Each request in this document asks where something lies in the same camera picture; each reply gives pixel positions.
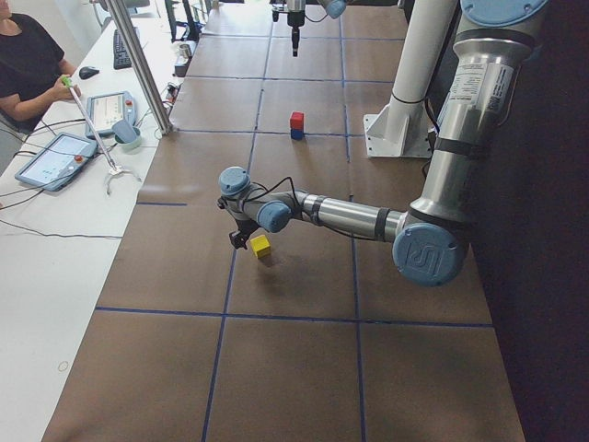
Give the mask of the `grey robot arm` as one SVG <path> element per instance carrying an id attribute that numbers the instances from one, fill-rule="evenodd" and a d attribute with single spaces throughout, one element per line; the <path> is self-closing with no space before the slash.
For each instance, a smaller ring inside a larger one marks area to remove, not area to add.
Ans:
<path id="1" fill-rule="evenodd" d="M 300 29 L 306 23 L 306 1 L 286 0 L 270 1 L 272 21 L 277 22 L 281 14 L 286 15 L 287 25 L 291 28 L 292 56 L 298 56 Z M 341 0 L 317 1 L 327 17 L 338 18 L 345 11 L 347 3 Z"/>
<path id="2" fill-rule="evenodd" d="M 522 63 L 537 47 L 544 1 L 418 1 L 389 103 L 364 116 L 366 156 L 339 200 L 253 181 L 241 167 L 218 179 L 218 205 L 236 221 L 235 248 L 293 219 L 392 247 L 417 285 L 454 279 L 468 255 L 472 187 L 509 112 Z"/>

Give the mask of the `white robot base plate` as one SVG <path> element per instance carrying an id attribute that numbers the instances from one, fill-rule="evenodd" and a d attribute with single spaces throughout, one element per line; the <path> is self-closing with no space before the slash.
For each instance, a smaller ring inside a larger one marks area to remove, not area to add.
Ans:
<path id="1" fill-rule="evenodd" d="M 366 153 L 369 157 L 431 156 L 428 133 L 431 122 L 422 102 L 392 100 L 378 114 L 363 116 Z"/>

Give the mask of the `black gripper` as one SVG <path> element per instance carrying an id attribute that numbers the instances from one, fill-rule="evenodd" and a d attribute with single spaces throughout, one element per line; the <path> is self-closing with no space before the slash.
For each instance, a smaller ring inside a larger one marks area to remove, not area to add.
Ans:
<path id="1" fill-rule="evenodd" d="M 277 22 L 281 14 L 287 16 L 287 24 L 291 29 L 292 56 L 297 57 L 300 42 L 300 28 L 305 25 L 305 0 L 271 0 L 272 21 Z"/>
<path id="2" fill-rule="evenodd" d="M 236 221 L 237 229 L 229 233 L 231 245 L 236 249 L 248 248 L 247 242 L 249 237 L 260 228 L 255 219 L 245 214 L 240 208 L 237 200 L 226 196 L 220 196 L 217 200 L 217 206 L 226 210 Z"/>

